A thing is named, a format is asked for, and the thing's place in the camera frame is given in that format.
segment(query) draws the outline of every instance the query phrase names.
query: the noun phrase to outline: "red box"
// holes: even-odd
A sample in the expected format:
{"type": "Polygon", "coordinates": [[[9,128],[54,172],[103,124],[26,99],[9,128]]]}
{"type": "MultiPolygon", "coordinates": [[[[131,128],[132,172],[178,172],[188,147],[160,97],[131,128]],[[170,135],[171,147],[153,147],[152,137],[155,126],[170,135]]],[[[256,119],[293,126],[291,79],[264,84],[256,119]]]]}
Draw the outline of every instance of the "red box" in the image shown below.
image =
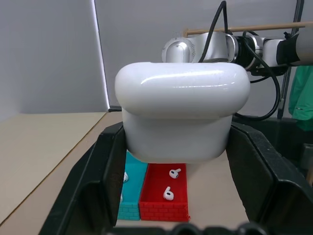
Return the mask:
{"type": "Polygon", "coordinates": [[[188,222],[186,164],[149,164],[139,200],[139,211],[141,220],[188,222]],[[171,178],[170,170],[178,168],[181,169],[178,178],[171,178]],[[171,187],[173,201],[163,198],[167,187],[171,187]]]}

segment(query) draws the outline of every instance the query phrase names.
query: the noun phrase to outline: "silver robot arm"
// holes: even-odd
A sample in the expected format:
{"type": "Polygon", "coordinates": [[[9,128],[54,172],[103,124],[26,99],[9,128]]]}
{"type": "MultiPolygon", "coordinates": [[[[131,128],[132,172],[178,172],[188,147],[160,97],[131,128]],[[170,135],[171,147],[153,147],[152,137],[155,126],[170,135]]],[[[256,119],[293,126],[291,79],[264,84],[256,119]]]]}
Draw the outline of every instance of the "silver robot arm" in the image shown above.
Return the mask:
{"type": "MultiPolygon", "coordinates": [[[[208,33],[193,38],[173,38],[162,51],[167,63],[197,63],[202,56],[208,33]]],[[[307,29],[291,38],[261,37],[247,34],[245,38],[254,52],[276,75],[282,75],[288,66],[313,65],[313,30],[307,29]]],[[[242,36],[214,32],[204,62],[239,64],[252,75],[265,75],[264,67],[248,51],[242,36]]]]}

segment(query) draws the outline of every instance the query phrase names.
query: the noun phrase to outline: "earbud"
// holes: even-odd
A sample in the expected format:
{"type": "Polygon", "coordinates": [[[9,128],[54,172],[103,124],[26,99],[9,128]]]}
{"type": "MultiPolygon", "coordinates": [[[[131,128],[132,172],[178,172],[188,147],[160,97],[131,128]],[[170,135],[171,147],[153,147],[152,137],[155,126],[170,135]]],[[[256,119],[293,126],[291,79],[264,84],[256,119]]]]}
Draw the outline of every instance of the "earbud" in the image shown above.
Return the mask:
{"type": "Polygon", "coordinates": [[[173,178],[173,179],[177,179],[178,177],[178,172],[180,172],[181,169],[177,169],[177,170],[170,170],[170,176],[173,178]]]}
{"type": "Polygon", "coordinates": [[[123,183],[128,181],[128,174],[126,172],[124,172],[124,180],[123,183]]]}
{"type": "Polygon", "coordinates": [[[165,192],[163,193],[163,197],[164,197],[165,200],[173,201],[174,194],[170,190],[171,190],[171,187],[167,187],[165,192]]]}

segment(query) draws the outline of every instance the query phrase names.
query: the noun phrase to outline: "white wall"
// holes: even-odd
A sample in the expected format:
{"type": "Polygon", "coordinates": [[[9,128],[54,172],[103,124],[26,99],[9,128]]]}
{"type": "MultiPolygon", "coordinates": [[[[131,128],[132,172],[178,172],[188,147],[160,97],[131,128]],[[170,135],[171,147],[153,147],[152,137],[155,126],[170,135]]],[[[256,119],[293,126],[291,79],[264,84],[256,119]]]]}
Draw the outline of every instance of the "white wall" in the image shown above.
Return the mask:
{"type": "MultiPolygon", "coordinates": [[[[114,78],[123,66],[140,61],[162,62],[161,51],[185,28],[209,28],[221,0],[96,0],[103,58],[111,105],[117,105],[114,78]]],[[[296,0],[228,0],[230,26],[293,21],[296,0]]],[[[223,26],[220,17],[216,27],[223,26]]],[[[285,30],[258,32],[284,36],[285,30]]],[[[264,115],[273,106],[271,79],[251,85],[243,114],[264,115]]]]}
{"type": "Polygon", "coordinates": [[[0,120],[108,108],[91,3],[0,1],[0,120]]]}

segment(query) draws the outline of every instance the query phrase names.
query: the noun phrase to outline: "wooden rod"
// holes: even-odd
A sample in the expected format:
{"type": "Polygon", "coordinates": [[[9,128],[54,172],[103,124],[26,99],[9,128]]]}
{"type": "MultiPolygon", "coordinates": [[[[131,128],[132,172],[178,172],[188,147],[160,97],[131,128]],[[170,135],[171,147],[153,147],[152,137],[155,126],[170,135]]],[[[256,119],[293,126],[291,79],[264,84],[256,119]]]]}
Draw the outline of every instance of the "wooden rod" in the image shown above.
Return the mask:
{"type": "MultiPolygon", "coordinates": [[[[228,30],[231,32],[243,32],[243,31],[259,31],[259,30],[273,30],[273,29],[286,29],[286,28],[305,28],[313,27],[313,21],[309,22],[293,22],[293,23],[279,23],[279,24],[264,24],[264,25],[251,25],[251,26],[239,26],[229,27],[228,30]]],[[[207,33],[207,29],[187,29],[184,31],[183,36],[203,34],[207,33]]],[[[224,28],[216,28],[214,31],[224,31],[224,28]]]]}

